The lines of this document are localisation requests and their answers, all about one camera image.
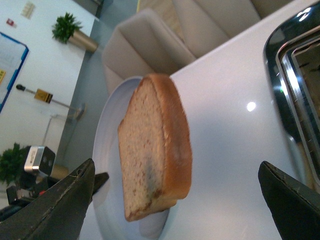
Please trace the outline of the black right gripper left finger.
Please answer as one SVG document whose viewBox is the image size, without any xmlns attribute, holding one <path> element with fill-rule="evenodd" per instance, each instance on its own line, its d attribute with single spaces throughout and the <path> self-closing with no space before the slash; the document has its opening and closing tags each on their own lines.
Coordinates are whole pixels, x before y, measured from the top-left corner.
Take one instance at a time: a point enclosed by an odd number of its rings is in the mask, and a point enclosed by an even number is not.
<svg viewBox="0 0 320 240">
<path fill-rule="evenodd" d="M 0 224 L 2 240 L 78 239 L 94 188 L 95 164 L 86 160 L 36 200 Z"/>
</svg>

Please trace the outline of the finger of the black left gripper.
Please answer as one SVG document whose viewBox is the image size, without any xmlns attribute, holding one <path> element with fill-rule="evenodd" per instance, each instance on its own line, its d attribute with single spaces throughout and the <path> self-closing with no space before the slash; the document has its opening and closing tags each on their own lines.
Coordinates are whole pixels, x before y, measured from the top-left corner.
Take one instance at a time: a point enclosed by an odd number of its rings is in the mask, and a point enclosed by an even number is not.
<svg viewBox="0 0 320 240">
<path fill-rule="evenodd" d="M 107 172 L 98 173 L 94 176 L 94 184 L 92 194 L 96 194 L 99 189 L 108 181 L 109 174 Z"/>
</svg>

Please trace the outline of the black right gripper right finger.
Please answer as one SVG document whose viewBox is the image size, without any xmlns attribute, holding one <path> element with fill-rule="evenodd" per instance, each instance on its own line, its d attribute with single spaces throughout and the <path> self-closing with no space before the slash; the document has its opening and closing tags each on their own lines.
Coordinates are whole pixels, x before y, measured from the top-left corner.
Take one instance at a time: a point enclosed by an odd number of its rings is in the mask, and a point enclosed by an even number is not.
<svg viewBox="0 0 320 240">
<path fill-rule="evenodd" d="M 320 238 L 320 194 L 267 161 L 258 170 L 264 200 L 283 240 Z"/>
</svg>

